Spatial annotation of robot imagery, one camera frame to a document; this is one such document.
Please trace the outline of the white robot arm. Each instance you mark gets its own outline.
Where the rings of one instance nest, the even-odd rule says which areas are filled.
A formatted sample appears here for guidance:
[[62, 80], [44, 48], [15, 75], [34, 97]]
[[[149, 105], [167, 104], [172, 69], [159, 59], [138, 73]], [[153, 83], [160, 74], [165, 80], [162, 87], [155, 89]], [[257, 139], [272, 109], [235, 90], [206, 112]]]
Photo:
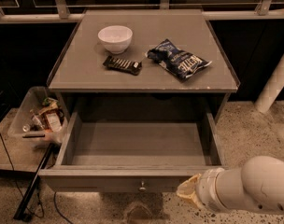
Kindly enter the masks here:
[[240, 168], [208, 169], [180, 184], [177, 196], [213, 213], [245, 210], [284, 216], [284, 161], [257, 156]]

